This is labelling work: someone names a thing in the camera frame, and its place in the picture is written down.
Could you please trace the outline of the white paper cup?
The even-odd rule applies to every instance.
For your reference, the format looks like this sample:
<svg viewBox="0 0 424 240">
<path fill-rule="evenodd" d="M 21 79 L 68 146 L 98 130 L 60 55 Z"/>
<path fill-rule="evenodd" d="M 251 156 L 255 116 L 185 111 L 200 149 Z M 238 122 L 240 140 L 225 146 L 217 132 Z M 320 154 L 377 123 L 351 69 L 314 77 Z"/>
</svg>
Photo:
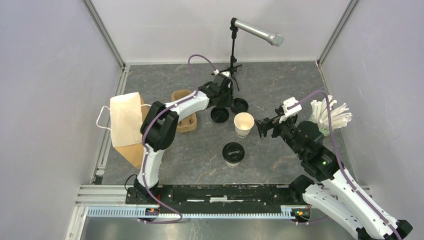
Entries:
<svg viewBox="0 0 424 240">
<path fill-rule="evenodd" d="M 232 161 L 232 160 L 225 160 L 225 163 L 230 167 L 230 168 L 234 168 L 237 165 L 239 165 L 242 161 L 241 160 L 237 160 L 237 161 Z"/>
<path fill-rule="evenodd" d="M 247 112 L 240 112 L 234 117 L 234 126 L 236 135 L 239 138 L 245 138 L 255 125 L 254 118 Z"/>
</svg>

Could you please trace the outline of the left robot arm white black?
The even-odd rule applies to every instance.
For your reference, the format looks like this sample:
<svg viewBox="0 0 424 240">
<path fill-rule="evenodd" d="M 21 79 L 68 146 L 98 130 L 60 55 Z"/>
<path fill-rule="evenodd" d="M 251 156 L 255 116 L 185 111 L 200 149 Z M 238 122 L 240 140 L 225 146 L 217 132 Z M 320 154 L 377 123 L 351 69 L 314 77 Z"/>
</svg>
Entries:
<svg viewBox="0 0 424 240">
<path fill-rule="evenodd" d="M 142 166 L 134 181 L 138 197 L 145 204 L 157 198 L 159 168 L 165 150 L 173 143 L 178 123 L 184 118 L 210 107 L 226 108 L 234 102 L 233 82 L 229 71 L 217 72 L 213 81 L 172 102 L 155 101 L 142 123 Z"/>
</svg>

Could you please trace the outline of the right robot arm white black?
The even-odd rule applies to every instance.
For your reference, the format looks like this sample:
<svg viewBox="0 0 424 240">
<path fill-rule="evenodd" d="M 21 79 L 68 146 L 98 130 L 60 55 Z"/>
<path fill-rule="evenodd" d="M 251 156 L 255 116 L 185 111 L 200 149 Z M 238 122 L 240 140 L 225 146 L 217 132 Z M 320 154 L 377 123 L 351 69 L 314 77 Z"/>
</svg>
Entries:
<svg viewBox="0 0 424 240">
<path fill-rule="evenodd" d="M 336 155 L 323 145 L 324 135 L 316 123 L 296 123 L 297 116 L 255 120 L 259 136 L 281 137 L 300 159 L 308 176 L 300 175 L 289 185 L 289 199 L 318 208 L 356 240 L 403 240 L 413 230 L 407 220 L 388 214 L 355 182 Z"/>
</svg>

